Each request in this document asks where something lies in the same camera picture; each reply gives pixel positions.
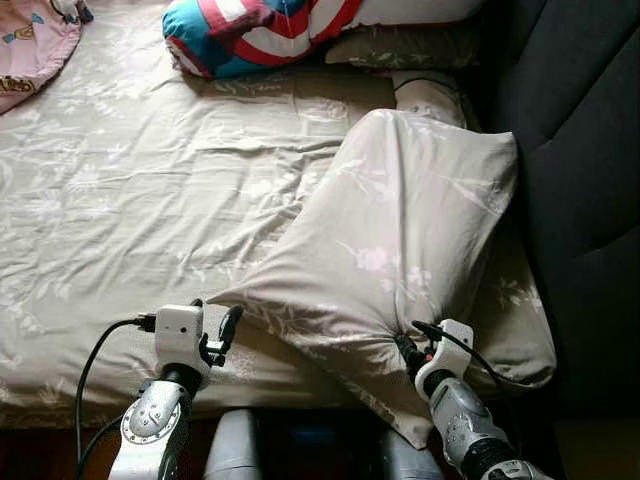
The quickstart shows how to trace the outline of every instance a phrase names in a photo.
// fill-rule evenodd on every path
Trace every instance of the dark gray sofa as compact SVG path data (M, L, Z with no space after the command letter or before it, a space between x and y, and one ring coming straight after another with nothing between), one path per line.
M640 391L637 0L489 0L481 124L512 130L511 215L549 316L555 418L637 417Z

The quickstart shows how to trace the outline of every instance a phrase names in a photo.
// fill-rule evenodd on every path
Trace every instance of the wrinkled fabric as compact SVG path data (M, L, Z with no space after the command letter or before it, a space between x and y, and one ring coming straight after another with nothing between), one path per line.
M412 320L468 320L516 173L510 133L375 110L349 131L267 258L209 302L243 304L255 325L313 358L422 448L428 406L393 339ZM492 339L504 348L521 340Z
M0 424L64 426L114 321L227 287L264 258L390 81L291 69L183 77L162 43L164 1L93 1L60 76L0 117ZM217 332L224 309L207 308ZM153 336L103 346L86 419L121 413L154 374ZM353 406L329 375L241 324L198 415L231 406Z
M453 76L438 71L398 70L391 73L396 109L460 128L467 128L462 95Z

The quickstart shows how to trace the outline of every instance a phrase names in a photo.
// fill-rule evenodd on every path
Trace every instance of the black cable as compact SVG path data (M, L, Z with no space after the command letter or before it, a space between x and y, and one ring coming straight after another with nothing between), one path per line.
M87 461L89 460L89 456L91 455L91 452L93 451L95 446L100 442L100 440L102 440L102 438L107 433L109 433L111 430L116 430L120 426L120 422L122 421L122 417L123 417L123 415L120 415L119 417L114 418L113 420L111 420L110 423L108 423L107 425L102 427L98 431L98 433L96 433L93 436L93 438L89 442L89 445L87 445L86 450L82 453L82 456L80 457L80 460L78 460L78 465L76 466L76 477L75 477L76 480L82 480L82 474L84 472L84 467L86 467L86 465L87 465Z
M84 368L82 369L82 374L80 375L80 381L78 382L78 388L76 389L76 401L74 407L74 417L75 417L75 431L76 431L76 459L80 462L82 458L82 394L84 392L84 385L87 382L87 375L89 375L89 369L91 368L91 364L98 355L98 351L102 344L105 342L107 337L111 332L113 332L116 328L124 327L125 325L141 325L141 321L139 319L132 320L120 320L119 322L114 323L109 328L107 328L96 345L93 347L87 362L84 364Z
M516 440L515 441L516 451L518 455L522 457L522 434L520 432L520 423L517 420L516 410L513 406L513 402L511 401L511 394L507 392L507 389L504 387L504 383L503 383L503 379L507 381L510 381L510 380L503 377L499 373L497 373L493 368L491 368L491 365L489 365L489 362L487 362L484 358L482 358L482 355L480 355L473 348L469 347L464 342L457 339L450 333L443 331L439 327L436 327L434 325L429 325L428 323L424 323L424 322L412 322L412 324L414 327L424 332L425 335L427 335L427 337L429 337L429 339L431 340L439 340L438 338L432 338L432 336L433 337L440 336L440 337L448 338L453 343L455 343L460 348L462 348L465 352L467 352L469 355L471 355L474 358L474 360L476 360L482 366L482 368L484 368L487 371L487 373L489 374L493 382L496 384L496 388L500 392L500 395L503 398L505 404L507 405L507 410L509 412L509 417L511 420L511 428L513 431L513 436L515 437L515 440Z

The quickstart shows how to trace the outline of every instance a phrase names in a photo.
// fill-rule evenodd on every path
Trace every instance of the captain america pillow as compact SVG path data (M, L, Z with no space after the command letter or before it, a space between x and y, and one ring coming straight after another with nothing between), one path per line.
M162 19L180 67L230 77L293 62L339 35L361 0L179 0Z

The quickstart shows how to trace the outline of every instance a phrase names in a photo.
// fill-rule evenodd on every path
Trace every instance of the dark floor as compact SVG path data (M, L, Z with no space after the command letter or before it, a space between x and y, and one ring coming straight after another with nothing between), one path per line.
M180 458L179 479L202 477L216 424L215 420L192 422L188 444ZM379 478L379 455L374 442L377 428L377 419L358 413L332 414L329 421L313 412L298 413L293 419L288 412L267 415L260 425L265 478L275 478L276 472L278 480ZM86 441L94 433L95 430L86 430ZM0 431L0 478L72 480L74 441L71 430ZM119 444L116 432L104 439L92 454L85 480L107 479ZM430 449L447 472L447 479L457 480L459 477L442 459L437 435L432 435Z

